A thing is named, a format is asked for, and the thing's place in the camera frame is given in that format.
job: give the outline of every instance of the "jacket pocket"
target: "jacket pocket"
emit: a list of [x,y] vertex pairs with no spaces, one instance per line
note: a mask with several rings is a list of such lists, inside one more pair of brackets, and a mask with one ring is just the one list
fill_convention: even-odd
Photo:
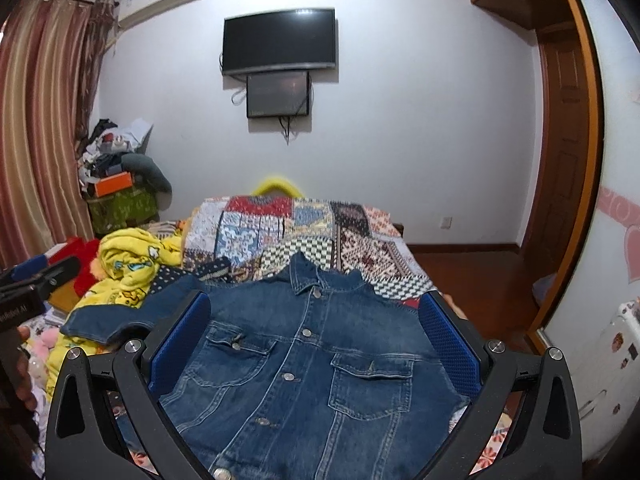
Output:
[[411,407],[414,361],[336,354],[329,407],[357,420],[373,420]]
[[239,386],[260,372],[275,344],[274,338],[215,324],[186,374],[200,386]]

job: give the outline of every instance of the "yellow cartoon blanket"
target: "yellow cartoon blanket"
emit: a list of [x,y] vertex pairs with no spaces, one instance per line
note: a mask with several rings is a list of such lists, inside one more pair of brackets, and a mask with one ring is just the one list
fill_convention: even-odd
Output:
[[[160,264],[180,265],[181,241],[182,236],[178,233],[159,240],[147,231],[135,228],[121,229],[106,235],[100,242],[98,259],[108,278],[92,286],[74,310],[96,304],[139,307]],[[94,341],[60,334],[47,359],[49,379],[46,392],[49,399],[53,395],[66,352],[73,346],[81,346],[87,355],[102,351],[101,346]]]

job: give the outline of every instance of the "door frame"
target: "door frame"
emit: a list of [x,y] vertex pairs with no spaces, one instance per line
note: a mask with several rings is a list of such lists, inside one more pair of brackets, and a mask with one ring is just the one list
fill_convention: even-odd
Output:
[[[562,262],[560,263],[560,267],[556,273],[556,278],[546,294],[545,301],[543,301],[543,304],[540,306],[538,315],[527,330],[527,337],[532,342],[533,346],[535,346],[536,350],[541,354],[546,349],[546,343],[540,337],[538,330],[546,325],[546,322],[551,318],[552,314],[558,307],[558,304],[562,299],[562,295],[564,294],[574,273],[591,225],[591,219],[593,217],[596,197],[598,195],[598,188],[600,185],[600,169],[602,166],[602,147],[604,140],[602,84],[600,82],[600,69],[598,66],[596,49],[591,36],[591,29],[580,0],[568,0],[568,2],[572,15],[574,16],[575,28],[580,40],[580,47],[582,50],[582,56],[584,57],[584,69],[586,73],[589,110],[587,165],[584,173],[584,182],[582,183],[582,192],[580,194],[580,202],[578,204],[574,228],[572,229],[564,257],[562,258]],[[556,30],[561,30],[563,26],[565,27],[566,24],[561,23],[559,25],[553,25],[552,27],[543,29],[540,32],[551,32],[554,28],[556,28]],[[547,147],[546,136],[548,134],[548,99],[546,99],[546,85],[548,79],[544,62],[542,63],[542,67],[543,85],[545,86],[545,116],[543,119],[542,152],[540,156],[540,170],[538,171],[536,192],[531,208],[529,223],[527,225],[527,230],[522,244],[523,251],[526,249],[526,244],[528,243],[531,235],[530,228],[532,225],[532,218],[538,206],[541,192],[540,184],[542,183],[542,176],[545,171]]]

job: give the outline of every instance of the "human hand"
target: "human hand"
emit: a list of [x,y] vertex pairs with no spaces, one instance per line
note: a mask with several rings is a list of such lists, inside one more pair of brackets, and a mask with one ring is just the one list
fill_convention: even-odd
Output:
[[[27,341],[30,334],[29,327],[19,326],[18,333],[20,334],[21,341],[23,342]],[[28,410],[30,410],[31,412],[34,412],[38,405],[38,401],[36,400],[33,393],[31,393],[31,376],[29,375],[29,360],[27,359],[27,356],[23,352],[20,352],[17,368],[18,368],[18,373],[22,378],[22,381],[20,382],[20,385],[15,389],[15,395],[16,397],[18,397],[18,399],[24,402],[24,405],[27,407]]]

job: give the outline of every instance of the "curtain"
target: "curtain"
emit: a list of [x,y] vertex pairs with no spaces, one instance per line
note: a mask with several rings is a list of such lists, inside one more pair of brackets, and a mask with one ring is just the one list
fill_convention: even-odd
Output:
[[109,31],[113,28],[114,0],[97,0],[91,8],[80,57],[78,115],[76,117],[76,156],[84,152],[89,139],[89,116],[98,89],[102,55]]
[[21,0],[0,43],[0,264],[69,236],[92,238],[74,151],[78,80],[92,6]]

